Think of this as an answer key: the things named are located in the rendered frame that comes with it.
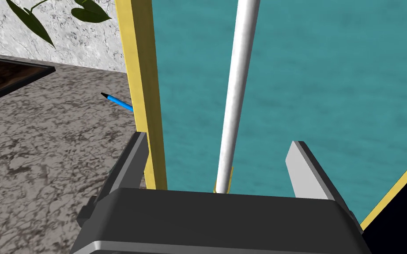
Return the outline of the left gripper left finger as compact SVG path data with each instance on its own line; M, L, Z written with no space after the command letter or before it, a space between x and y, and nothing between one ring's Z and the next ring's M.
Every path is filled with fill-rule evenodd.
M97 196L97 201L102 200L118 188L139 188L148 156L147 134L134 132L110 170Z

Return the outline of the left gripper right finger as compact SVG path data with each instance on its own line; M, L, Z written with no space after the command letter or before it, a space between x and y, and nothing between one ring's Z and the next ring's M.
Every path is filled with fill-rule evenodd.
M313 154L305 148L305 143L292 141L285 163L297 198L336 200L331 182L318 162L312 160Z

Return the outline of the blue pen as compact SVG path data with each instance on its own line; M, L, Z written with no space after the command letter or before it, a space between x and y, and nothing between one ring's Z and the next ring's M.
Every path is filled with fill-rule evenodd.
M117 105L120 105L120 106L122 106L123 108L125 108L125 109L128 109L129 111L131 111L131 112L134 112L133 111L133 107L131 106L131 105L129 105L128 103L126 103L126 102L124 102L124 101L122 101L122 100L120 100L120 99L118 99L118 98L116 98L116 97L114 97L114 96L111 96L111 95L109 95L109 94L106 94L106 93L101 93L105 98L107 98L109 101L112 101L112 102L114 102L115 104L117 104Z

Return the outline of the teal cupboard door yellow edge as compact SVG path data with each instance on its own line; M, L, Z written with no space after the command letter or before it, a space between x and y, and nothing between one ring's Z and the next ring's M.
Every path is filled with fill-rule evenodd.
M238 1L115 0L149 189L213 190ZM369 221L407 170L407 0L259 1L231 193L293 196L304 141Z

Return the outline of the dark brown tray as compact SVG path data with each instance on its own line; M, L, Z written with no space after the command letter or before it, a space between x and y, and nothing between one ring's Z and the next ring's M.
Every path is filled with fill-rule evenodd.
M0 58L0 98L55 71L53 66Z

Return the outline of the green leafy plant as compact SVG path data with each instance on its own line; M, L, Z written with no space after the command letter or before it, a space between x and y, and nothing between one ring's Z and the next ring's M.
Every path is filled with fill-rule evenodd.
M34 15L33 10L40 4L47 2L48 0L42 0L32 6L30 9L21 8L16 5L12 0L4 0L9 5L12 12L31 30L34 34L41 39L48 42L55 48L48 32L38 18ZM76 19L87 23L102 23L106 20L110 20L111 17L98 5L94 0L73 0L78 4L79 8L72 8L71 15Z

